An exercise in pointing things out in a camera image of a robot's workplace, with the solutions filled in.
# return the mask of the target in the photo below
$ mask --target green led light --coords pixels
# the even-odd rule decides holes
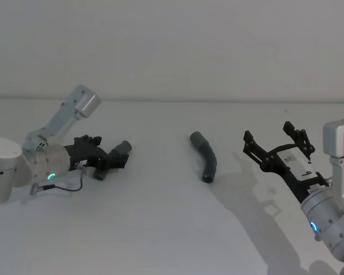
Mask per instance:
[[[56,176],[56,174],[52,173],[52,174],[48,175],[47,179],[50,180],[50,179],[54,178],[55,176]]]

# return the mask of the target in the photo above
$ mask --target white wall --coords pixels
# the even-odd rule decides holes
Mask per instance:
[[[344,0],[0,0],[0,95],[344,101]]]

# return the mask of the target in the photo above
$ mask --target black hose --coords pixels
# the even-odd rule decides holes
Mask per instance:
[[[206,162],[206,166],[202,173],[203,182],[212,183],[217,171],[217,158],[213,149],[200,132],[192,133],[190,141],[195,149],[204,157]]]
[[[111,150],[108,154],[108,160],[112,159],[121,159],[124,155],[127,155],[131,151],[131,144],[127,141],[121,142],[114,149]],[[108,174],[109,169],[96,169],[93,174],[93,177],[97,180],[104,180],[105,176]]]

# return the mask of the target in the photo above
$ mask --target blue led light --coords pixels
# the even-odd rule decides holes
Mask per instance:
[[[48,175],[47,179],[50,180],[50,179],[54,178],[55,176],[56,176],[56,174],[52,173],[52,174]]]
[[[318,228],[317,228],[317,226],[316,226],[316,224],[315,224],[314,222],[311,222],[311,227],[312,227],[312,229],[313,229],[313,231],[314,231],[315,233],[318,232]]]

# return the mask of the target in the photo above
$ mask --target white tabletop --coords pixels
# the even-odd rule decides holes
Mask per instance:
[[[59,103],[0,100],[0,136],[22,144]],[[100,135],[108,151],[130,140],[126,169],[104,182],[85,178],[71,195],[13,189],[0,205],[0,275],[334,275],[343,264],[314,241],[286,184],[242,153],[242,138],[250,129],[267,150],[291,143],[282,131],[291,120],[307,130],[327,177],[322,126],[341,118],[336,104],[103,102],[64,144]],[[217,156],[211,185],[188,140],[196,130]],[[66,181],[78,184],[78,173]]]

